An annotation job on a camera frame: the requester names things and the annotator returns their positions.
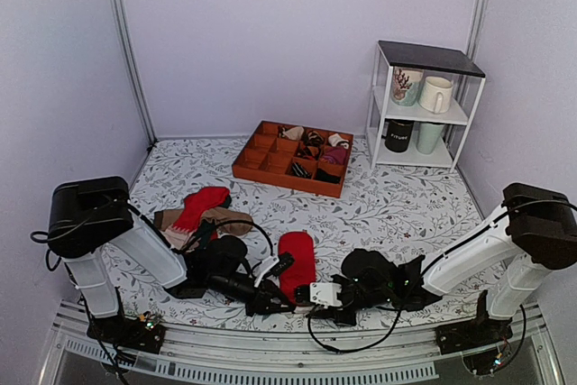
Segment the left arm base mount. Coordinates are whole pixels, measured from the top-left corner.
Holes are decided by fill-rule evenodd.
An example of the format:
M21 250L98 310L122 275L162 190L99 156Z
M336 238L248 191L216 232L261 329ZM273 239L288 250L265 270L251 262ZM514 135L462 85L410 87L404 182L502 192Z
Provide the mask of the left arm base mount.
M158 315L145 312L137 317L126 317L120 307L116 315L105 318L96 318L88 309L87 318L90 338L111 344L114 348L160 353L166 328Z

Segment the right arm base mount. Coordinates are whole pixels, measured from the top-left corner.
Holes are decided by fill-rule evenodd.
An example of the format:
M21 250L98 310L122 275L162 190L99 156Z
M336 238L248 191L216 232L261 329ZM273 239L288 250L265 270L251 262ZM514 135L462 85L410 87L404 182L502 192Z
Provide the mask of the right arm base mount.
M435 329L435 342L441 354L457 353L496 344L509 339L513 333L511 318L492 319L487 308L488 291L483 290L477 300L476 317Z

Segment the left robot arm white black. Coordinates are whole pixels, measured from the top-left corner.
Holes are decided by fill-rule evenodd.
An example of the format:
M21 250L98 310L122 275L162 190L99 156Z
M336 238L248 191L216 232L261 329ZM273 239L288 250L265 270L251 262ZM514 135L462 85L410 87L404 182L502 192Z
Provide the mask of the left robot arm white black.
M105 270L102 251L112 244L148 272L175 299L202 298L212 290L245 305L249 316L291 312L293 301L271 281L294 262L288 253L255 265L242 235L261 227L248 216L228 215L227 189L204 188L186 199L166 231L130 202L121 177L68 182L51 196L46 244L65 263L100 330L116 344L134 334L121 314L121 298Z

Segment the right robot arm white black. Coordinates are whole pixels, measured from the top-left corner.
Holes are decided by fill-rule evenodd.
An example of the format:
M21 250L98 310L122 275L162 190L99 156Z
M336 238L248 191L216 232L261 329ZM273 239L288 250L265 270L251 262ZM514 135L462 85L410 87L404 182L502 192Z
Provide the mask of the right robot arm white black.
M383 304L419 311L508 261L505 274L482 297L482 313L466 326L470 342L485 345L546 277L576 262L576 207L565 195L521 183L507 186L503 195L484 221L438 254L395 264L380 252L353 250L332 281L311 284L309 315L355 325L359 310Z

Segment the red santa sock pair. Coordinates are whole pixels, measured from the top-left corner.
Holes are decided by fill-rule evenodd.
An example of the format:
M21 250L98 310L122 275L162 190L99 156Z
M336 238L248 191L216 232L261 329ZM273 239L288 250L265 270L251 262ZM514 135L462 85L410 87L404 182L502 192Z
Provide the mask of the red santa sock pair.
M279 276L280 290L298 305L296 290L316 281L316 258L313 238L305 231L289 232L279 239L279 254L289 253L294 263Z

